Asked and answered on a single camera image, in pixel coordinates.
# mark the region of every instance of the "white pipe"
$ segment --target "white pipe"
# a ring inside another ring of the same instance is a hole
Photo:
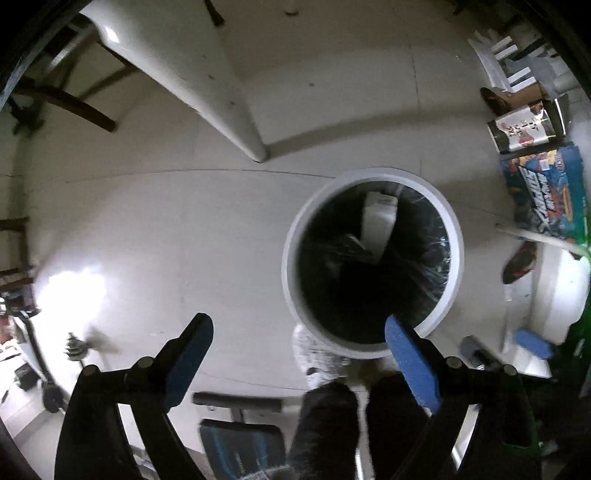
[[[103,42],[256,161],[268,154],[202,1],[95,0],[82,13]]]
[[[501,225],[500,223],[496,224],[496,230],[498,232],[508,233],[509,235],[527,238],[528,240],[533,240],[534,242],[540,242],[543,244],[552,245],[553,247],[563,248],[581,257],[589,256],[589,250],[587,248],[582,247],[581,245],[566,242],[564,240],[561,240],[560,238],[555,238],[553,236],[543,235],[541,233],[536,232],[530,232],[528,230],[522,230],[521,228],[516,228],[514,226]]]

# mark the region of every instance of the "white bucket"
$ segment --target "white bucket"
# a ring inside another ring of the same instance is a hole
[[[464,266],[464,243],[457,217],[443,195],[422,178],[396,168],[368,168],[347,172],[319,190],[301,208],[287,235],[281,266],[283,291],[294,317],[306,325],[320,341],[331,347],[335,352],[350,358],[379,358],[388,355],[389,350],[385,342],[357,343],[350,339],[341,338],[327,330],[319,322],[308,301],[304,298],[298,273],[298,262],[301,255],[302,241],[307,235],[312,221],[317,218],[317,214],[321,209],[330,205],[331,201],[337,199],[344,192],[359,188],[359,186],[363,187],[362,184],[365,183],[375,182],[398,184],[397,188],[409,187],[425,197],[436,210],[447,233],[446,241],[449,241],[447,245],[447,248],[449,248],[449,263],[446,264],[446,267],[449,266],[447,283],[431,312],[415,327],[415,331],[421,337],[431,333],[451,308],[460,286]]]

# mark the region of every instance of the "dark hole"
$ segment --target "dark hole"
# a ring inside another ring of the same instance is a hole
[[[351,187],[327,202],[304,234],[297,261],[303,300],[324,328],[344,340],[383,343],[391,314],[417,326],[447,284],[450,247],[443,221],[425,197],[400,188],[386,181]],[[335,239],[347,233],[360,237],[368,192],[398,198],[397,220],[382,261],[368,265],[332,258],[327,247]]]

